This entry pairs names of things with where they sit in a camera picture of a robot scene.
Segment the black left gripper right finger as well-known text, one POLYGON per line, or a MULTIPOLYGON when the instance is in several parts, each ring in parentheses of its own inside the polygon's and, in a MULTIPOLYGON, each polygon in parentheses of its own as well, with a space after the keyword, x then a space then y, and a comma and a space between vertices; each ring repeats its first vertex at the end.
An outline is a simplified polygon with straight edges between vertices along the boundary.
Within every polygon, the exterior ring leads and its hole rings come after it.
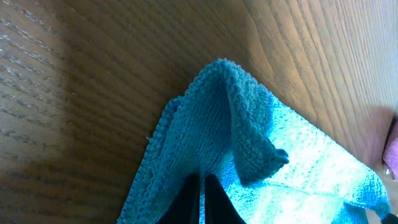
POLYGON ((214 174, 205 179, 205 223, 246 224, 214 174))

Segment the blue microfiber cloth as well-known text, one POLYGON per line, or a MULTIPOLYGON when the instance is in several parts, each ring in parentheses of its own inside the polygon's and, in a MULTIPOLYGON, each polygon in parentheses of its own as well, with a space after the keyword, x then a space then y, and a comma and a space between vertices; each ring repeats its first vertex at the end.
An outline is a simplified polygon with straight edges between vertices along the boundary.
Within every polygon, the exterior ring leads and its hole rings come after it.
POLYGON ((379 176, 239 65, 208 64, 170 100, 118 218, 157 223, 185 179, 217 176, 246 223, 396 223, 379 176))

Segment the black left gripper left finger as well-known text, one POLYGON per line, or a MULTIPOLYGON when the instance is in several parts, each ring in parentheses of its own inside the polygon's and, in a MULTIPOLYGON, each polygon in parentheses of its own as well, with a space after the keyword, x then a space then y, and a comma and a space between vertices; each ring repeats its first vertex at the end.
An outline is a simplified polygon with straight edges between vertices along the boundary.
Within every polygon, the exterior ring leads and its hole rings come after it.
POLYGON ((189 175, 157 224, 199 224, 200 177, 189 175))

